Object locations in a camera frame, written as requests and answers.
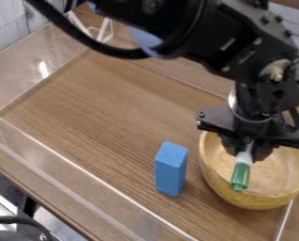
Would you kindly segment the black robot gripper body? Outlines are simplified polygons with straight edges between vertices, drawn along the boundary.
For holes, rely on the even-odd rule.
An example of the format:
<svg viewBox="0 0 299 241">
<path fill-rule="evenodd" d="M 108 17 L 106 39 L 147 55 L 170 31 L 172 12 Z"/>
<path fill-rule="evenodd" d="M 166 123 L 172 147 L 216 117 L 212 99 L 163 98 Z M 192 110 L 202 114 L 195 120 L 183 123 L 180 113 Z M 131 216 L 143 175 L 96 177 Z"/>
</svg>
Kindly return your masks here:
<svg viewBox="0 0 299 241">
<path fill-rule="evenodd" d="M 287 123 L 283 113 L 263 120 L 247 120 L 228 105 L 219 105 L 198 111 L 198 128 L 232 138 L 236 143 L 248 137 L 267 149 L 299 149 L 299 112 L 292 108 L 288 113 L 294 124 Z"/>
</svg>

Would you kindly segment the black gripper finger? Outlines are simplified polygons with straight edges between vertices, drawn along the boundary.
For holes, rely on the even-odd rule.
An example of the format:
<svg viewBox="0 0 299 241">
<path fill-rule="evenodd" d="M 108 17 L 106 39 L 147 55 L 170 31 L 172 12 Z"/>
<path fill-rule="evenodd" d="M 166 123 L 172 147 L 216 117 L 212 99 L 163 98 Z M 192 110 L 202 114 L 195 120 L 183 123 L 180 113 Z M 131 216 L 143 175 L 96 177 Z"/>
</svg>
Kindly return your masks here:
<svg viewBox="0 0 299 241">
<path fill-rule="evenodd" d="M 246 150 L 246 143 L 240 137 L 220 135 L 220 138 L 224 150 L 230 155 L 236 156 L 239 152 Z"/>
<path fill-rule="evenodd" d="M 252 162 L 263 161 L 279 148 L 279 144 L 270 140 L 255 140 L 252 144 Z"/>
</svg>

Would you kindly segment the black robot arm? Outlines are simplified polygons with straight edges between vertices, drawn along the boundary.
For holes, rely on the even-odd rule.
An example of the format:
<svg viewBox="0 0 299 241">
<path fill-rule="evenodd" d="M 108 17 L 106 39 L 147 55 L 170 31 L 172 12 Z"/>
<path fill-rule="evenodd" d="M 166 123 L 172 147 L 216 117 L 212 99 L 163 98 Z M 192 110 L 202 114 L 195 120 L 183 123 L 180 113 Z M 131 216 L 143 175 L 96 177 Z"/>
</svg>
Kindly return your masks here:
<svg viewBox="0 0 299 241">
<path fill-rule="evenodd" d="M 226 150 L 264 160 L 280 147 L 299 149 L 299 48 L 268 0 L 87 0 L 94 12 L 126 24 L 136 47 L 94 40 L 48 0 L 27 0 L 91 49 L 122 59 L 184 57 L 234 81 L 228 103 L 196 114 Z"/>
</svg>

